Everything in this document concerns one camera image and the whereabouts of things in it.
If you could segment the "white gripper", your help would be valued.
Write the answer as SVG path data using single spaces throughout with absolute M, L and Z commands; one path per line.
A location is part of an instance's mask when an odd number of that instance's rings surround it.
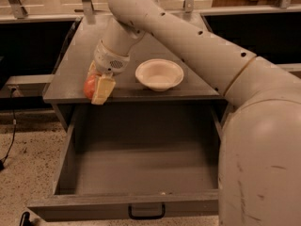
M 108 74 L 123 73 L 129 61 L 129 56 L 114 54 L 103 45 L 102 41 L 98 43 L 94 51 L 94 60 L 87 72 L 87 77 L 96 74 L 96 70 L 102 74 L 97 75 L 95 79 L 95 90 L 91 99 L 93 105 L 103 105 L 106 102 L 116 85 L 115 79 Z

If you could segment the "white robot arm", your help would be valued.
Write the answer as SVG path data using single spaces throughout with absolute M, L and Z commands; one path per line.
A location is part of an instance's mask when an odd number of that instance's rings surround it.
M 156 0 L 108 0 L 92 102 L 110 95 L 141 33 L 153 35 L 236 110 L 223 128 L 220 226 L 301 226 L 301 81 L 268 60 L 174 16 Z

